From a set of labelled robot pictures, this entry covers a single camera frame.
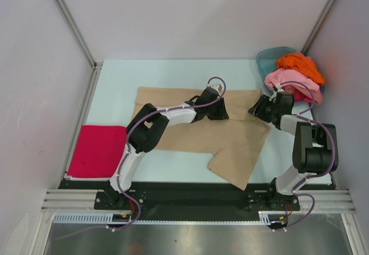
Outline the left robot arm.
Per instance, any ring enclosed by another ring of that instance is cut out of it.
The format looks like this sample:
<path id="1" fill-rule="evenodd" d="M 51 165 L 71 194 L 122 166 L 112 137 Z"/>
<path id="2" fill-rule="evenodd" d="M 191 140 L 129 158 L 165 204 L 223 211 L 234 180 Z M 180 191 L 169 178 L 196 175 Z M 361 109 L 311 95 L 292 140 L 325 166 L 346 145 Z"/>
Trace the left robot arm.
<path id="1" fill-rule="evenodd" d="M 228 119 L 225 109 L 225 86 L 208 85 L 200 95 L 174 107 L 159 108 L 145 104 L 126 128 L 127 136 L 122 158 L 104 189 L 107 201 L 114 208 L 126 205 L 133 175 L 142 158 L 156 148 L 166 128 L 190 124 L 207 117 Z"/>

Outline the beige t shirt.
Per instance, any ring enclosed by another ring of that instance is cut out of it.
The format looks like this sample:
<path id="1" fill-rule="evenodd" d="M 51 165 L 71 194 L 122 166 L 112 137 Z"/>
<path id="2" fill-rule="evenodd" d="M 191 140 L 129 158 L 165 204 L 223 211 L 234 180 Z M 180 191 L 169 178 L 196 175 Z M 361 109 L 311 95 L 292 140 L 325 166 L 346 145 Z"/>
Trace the beige t shirt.
<path id="1" fill-rule="evenodd" d="M 226 120 L 204 118 L 191 124 L 166 128 L 157 149 L 211 153 L 208 169 L 245 190 L 271 127 L 248 110 L 262 96 L 261 89 L 227 90 Z"/>

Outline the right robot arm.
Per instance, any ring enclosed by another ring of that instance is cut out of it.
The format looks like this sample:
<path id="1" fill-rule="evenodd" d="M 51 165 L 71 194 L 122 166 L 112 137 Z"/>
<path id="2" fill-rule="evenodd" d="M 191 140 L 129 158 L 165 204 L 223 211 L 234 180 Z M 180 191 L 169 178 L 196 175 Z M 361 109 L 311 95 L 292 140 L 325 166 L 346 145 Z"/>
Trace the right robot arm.
<path id="1" fill-rule="evenodd" d="M 274 190 L 266 195 L 271 209 L 280 209 L 286 196 L 295 194 L 309 180 L 336 171 L 339 164 L 336 127 L 293 114 L 294 102 L 291 93 L 276 92 L 272 97 L 262 95 L 248 110 L 294 136 L 292 165 L 272 181 Z"/>

